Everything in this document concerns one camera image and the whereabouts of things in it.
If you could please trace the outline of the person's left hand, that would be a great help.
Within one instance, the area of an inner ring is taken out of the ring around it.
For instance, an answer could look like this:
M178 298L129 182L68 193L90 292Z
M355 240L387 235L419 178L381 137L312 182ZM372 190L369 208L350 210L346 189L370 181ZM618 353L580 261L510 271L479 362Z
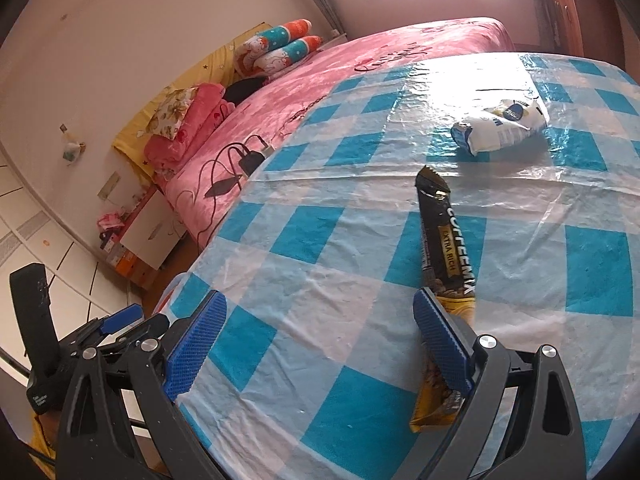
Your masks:
M60 426L61 412L48 411L40 415L35 414L35 418L48 445L51 448L55 448L56 442L58 442L58 426Z

